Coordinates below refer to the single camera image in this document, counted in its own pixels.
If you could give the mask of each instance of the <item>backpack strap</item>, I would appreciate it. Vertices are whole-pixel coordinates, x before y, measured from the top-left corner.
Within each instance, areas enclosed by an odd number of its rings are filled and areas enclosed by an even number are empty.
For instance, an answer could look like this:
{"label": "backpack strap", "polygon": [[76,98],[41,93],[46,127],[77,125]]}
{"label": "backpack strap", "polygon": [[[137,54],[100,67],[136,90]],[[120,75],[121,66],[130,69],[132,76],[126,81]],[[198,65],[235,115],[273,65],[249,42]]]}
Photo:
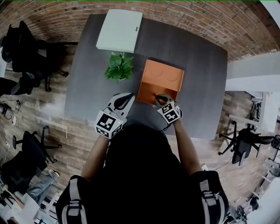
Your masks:
{"label": "backpack strap", "polygon": [[87,224],[87,217],[84,206],[81,202],[78,178],[70,180],[69,192],[71,201],[63,208],[62,223],[63,224]]}
{"label": "backpack strap", "polygon": [[204,220],[205,224],[212,224],[211,221],[211,214],[209,212],[209,208],[211,206],[218,206],[220,208],[220,218],[219,218],[219,224],[222,223],[224,216],[225,216],[225,207],[224,207],[224,201],[222,197],[219,194],[214,194],[209,189],[209,183],[208,180],[204,180],[199,183],[200,190],[202,193],[202,205],[204,210]]}

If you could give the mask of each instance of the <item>cardboard box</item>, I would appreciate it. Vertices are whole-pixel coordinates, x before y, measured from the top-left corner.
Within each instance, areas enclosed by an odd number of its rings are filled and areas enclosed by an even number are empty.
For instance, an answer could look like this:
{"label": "cardboard box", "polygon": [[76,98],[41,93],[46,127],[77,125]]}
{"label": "cardboard box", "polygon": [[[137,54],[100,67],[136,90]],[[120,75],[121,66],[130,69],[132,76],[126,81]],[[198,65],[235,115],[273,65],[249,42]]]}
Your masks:
{"label": "cardboard box", "polygon": [[181,69],[147,60],[136,100],[155,105],[153,93],[168,94],[176,100],[183,77]]}

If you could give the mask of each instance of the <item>red brick wall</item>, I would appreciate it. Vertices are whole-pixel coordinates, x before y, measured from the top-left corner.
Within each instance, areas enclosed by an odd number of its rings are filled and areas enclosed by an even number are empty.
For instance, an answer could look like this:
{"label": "red brick wall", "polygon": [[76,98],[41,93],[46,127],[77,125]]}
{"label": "red brick wall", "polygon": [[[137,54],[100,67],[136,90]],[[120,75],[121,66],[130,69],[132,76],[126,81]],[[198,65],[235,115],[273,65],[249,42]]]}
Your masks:
{"label": "red brick wall", "polygon": [[266,26],[270,34],[273,36],[277,45],[280,46],[280,29],[264,5],[260,1],[244,1],[244,4],[258,16],[260,21]]}
{"label": "red brick wall", "polygon": [[273,36],[241,1],[13,1],[0,13],[0,36],[23,20],[38,39],[77,42],[90,14],[108,9],[143,12],[228,51],[228,61],[279,51]]}

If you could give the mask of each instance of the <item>person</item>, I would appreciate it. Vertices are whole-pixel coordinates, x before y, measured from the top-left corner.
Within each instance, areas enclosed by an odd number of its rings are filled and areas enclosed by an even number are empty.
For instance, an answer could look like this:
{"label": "person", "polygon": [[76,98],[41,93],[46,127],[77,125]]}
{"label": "person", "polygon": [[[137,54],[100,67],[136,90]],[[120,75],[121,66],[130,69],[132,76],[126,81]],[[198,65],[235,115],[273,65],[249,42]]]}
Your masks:
{"label": "person", "polygon": [[[218,173],[202,170],[181,120],[173,125],[180,161],[163,132],[143,125],[124,126],[111,140],[99,136],[81,176],[71,178],[56,204],[58,222],[80,223],[65,215],[78,201],[81,215],[75,218],[82,217],[83,224],[84,216],[87,223],[221,223],[228,200]],[[73,198],[73,180],[78,200]]]}
{"label": "person", "polygon": [[27,192],[23,195],[22,200],[16,195],[12,194],[8,187],[6,190],[15,200],[11,208],[12,217],[7,220],[8,224],[32,224],[37,219],[39,208],[43,202],[50,186],[57,180],[59,174],[50,169],[47,175],[43,173],[40,175],[40,181],[35,185],[28,188]]}

